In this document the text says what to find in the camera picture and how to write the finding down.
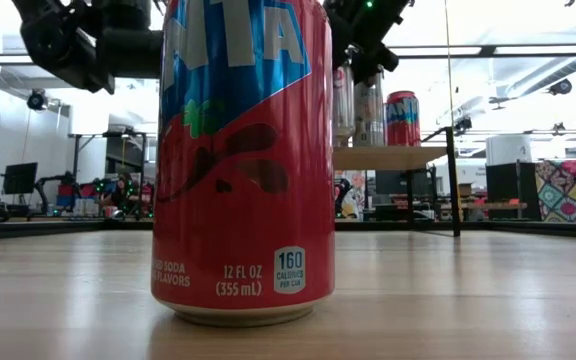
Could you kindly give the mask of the white Celsius Tropical Vibe can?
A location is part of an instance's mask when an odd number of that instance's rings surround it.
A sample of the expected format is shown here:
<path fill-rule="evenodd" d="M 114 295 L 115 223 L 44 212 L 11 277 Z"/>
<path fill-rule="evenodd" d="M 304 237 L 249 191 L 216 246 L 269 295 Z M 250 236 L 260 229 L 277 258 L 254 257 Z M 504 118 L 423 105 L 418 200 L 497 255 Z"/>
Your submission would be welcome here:
<path fill-rule="evenodd" d="M 384 145 L 382 73 L 369 77 L 354 87 L 355 147 Z"/>

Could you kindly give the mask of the colourful patchwork quilt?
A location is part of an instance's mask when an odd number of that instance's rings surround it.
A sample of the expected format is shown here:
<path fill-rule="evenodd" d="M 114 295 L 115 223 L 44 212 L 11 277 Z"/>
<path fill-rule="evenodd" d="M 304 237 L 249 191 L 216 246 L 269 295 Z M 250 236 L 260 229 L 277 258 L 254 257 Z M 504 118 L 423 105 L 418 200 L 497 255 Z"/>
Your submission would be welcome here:
<path fill-rule="evenodd" d="M 541 219 L 576 223 L 576 160 L 540 162 L 535 179 Z"/>

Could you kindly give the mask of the floral patterned cloth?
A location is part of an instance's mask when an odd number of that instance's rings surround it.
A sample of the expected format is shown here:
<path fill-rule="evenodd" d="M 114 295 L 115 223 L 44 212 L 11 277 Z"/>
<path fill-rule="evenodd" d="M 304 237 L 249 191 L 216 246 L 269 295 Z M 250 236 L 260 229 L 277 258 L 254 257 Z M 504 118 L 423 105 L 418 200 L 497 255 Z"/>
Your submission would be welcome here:
<path fill-rule="evenodd" d="M 362 220 L 365 208 L 366 172 L 335 172 L 335 217 Z"/>

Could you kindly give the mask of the red Fanta can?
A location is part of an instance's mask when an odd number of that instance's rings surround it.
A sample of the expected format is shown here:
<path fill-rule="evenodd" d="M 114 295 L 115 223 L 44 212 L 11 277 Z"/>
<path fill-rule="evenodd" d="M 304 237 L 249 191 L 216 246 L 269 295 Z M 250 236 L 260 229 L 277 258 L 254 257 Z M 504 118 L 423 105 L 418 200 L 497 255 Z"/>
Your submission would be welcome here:
<path fill-rule="evenodd" d="M 386 143 L 388 146 L 419 146 L 421 130 L 419 101 L 412 91 L 396 91 L 388 95 L 386 111 Z"/>
<path fill-rule="evenodd" d="M 170 0 L 151 291 L 255 327 L 334 289 L 331 29 L 319 0 Z"/>

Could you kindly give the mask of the person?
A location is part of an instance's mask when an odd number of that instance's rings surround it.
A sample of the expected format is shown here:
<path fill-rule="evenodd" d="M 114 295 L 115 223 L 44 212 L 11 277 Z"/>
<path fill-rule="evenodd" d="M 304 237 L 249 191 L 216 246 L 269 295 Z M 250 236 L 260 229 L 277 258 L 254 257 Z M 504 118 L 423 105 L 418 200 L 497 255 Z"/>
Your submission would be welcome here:
<path fill-rule="evenodd" d="M 139 197 L 136 186 L 133 183 L 131 175 L 128 173 L 118 176 L 115 182 L 115 189 L 106 194 L 103 199 L 105 206 L 114 206 L 118 210 L 121 210 L 124 215 L 128 215 L 138 204 L 138 201 Z"/>

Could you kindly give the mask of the silver beverage can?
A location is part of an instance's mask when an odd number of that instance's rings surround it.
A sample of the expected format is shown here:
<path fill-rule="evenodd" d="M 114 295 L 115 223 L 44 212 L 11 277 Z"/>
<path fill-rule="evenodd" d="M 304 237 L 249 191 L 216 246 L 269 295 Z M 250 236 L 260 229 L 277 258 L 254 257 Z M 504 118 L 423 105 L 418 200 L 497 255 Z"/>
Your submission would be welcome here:
<path fill-rule="evenodd" d="M 354 81 L 350 64 L 345 62 L 333 73 L 333 133 L 336 147 L 347 147 L 355 133 Z"/>

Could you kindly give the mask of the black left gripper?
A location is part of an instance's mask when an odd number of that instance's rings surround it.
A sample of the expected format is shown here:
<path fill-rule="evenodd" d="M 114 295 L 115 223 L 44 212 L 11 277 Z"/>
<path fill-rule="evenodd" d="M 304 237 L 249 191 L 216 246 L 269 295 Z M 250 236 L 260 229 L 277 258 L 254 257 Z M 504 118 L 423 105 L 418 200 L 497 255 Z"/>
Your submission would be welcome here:
<path fill-rule="evenodd" d="M 332 30 L 333 69 L 348 63 L 355 84 L 382 70 L 393 72 L 399 57 L 383 43 L 412 0 L 325 0 Z"/>

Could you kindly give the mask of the wooden shelf black metal frame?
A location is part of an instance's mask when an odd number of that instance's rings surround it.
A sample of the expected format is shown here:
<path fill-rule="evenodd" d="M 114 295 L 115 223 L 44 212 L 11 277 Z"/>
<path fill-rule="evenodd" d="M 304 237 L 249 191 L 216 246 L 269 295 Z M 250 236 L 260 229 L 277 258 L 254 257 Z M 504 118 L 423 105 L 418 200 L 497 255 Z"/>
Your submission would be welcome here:
<path fill-rule="evenodd" d="M 413 210 L 412 182 L 413 172 L 420 170 L 427 163 L 446 156 L 448 159 L 450 204 L 452 216 L 452 235 L 459 237 L 462 230 L 460 218 L 460 195 L 457 184 L 455 135 L 452 126 L 439 128 L 423 139 L 424 142 L 444 134 L 444 147 L 352 147 L 336 148 L 333 151 L 333 168 L 346 170 L 394 170 L 403 171 L 407 176 L 407 221 L 406 222 L 341 222 L 336 225 L 337 231 L 429 231 L 434 226 L 444 229 L 444 226 L 430 223 L 416 223 Z"/>

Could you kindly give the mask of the white box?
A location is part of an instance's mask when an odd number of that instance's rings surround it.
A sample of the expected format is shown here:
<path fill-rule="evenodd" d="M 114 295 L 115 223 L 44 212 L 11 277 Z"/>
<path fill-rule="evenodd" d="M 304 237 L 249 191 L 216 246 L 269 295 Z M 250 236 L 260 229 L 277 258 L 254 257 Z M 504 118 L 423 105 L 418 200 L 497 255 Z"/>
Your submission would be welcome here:
<path fill-rule="evenodd" d="M 529 135 L 508 134 L 489 137 L 486 140 L 486 165 L 531 163 L 531 138 Z"/>

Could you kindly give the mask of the black aluminium table frame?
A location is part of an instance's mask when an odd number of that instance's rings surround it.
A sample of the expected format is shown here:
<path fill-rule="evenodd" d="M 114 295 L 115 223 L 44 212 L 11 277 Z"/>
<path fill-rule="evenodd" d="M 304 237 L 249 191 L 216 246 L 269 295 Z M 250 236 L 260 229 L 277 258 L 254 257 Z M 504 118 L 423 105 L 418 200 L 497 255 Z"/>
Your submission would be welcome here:
<path fill-rule="evenodd" d="M 204 240 L 210 244 L 221 244 L 227 241 L 239 241 L 250 244 L 277 245 L 322 245 L 332 241 L 338 230 L 342 231 L 434 231 L 446 230 L 459 237 L 464 231 L 486 230 L 506 231 L 522 234 L 539 234 L 549 236 L 569 236 L 576 238 L 576 223 L 569 222 L 531 222 L 487 221 L 487 222 L 362 222 L 341 221 L 330 217 L 302 220 L 288 218 L 253 220 L 204 219 L 195 225 L 180 219 L 170 220 L 162 217 L 149 221 L 119 221 L 113 219 L 90 221 L 39 221 L 39 222 L 0 222 L 0 239 L 71 234 L 77 232 L 97 231 L 147 231 L 164 242 L 177 243 L 181 240 Z"/>

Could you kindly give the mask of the black cabinet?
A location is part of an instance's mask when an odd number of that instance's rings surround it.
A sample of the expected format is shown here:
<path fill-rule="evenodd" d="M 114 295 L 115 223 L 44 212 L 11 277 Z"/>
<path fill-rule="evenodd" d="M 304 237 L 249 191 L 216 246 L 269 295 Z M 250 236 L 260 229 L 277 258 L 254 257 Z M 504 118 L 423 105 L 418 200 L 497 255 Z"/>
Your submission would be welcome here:
<path fill-rule="evenodd" d="M 539 197 L 535 163 L 514 163 L 486 167 L 486 190 L 489 202 L 507 202 L 519 199 L 527 207 L 521 218 L 540 221 Z"/>

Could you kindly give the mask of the black computer monitor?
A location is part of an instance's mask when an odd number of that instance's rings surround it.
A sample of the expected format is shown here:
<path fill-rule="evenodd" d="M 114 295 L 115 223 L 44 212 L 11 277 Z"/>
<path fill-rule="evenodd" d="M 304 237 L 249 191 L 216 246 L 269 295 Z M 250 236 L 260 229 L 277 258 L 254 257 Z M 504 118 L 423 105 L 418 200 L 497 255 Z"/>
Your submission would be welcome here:
<path fill-rule="evenodd" d="M 3 193 L 6 195 L 31 194 L 37 175 L 38 163 L 8 165 L 4 172 Z"/>

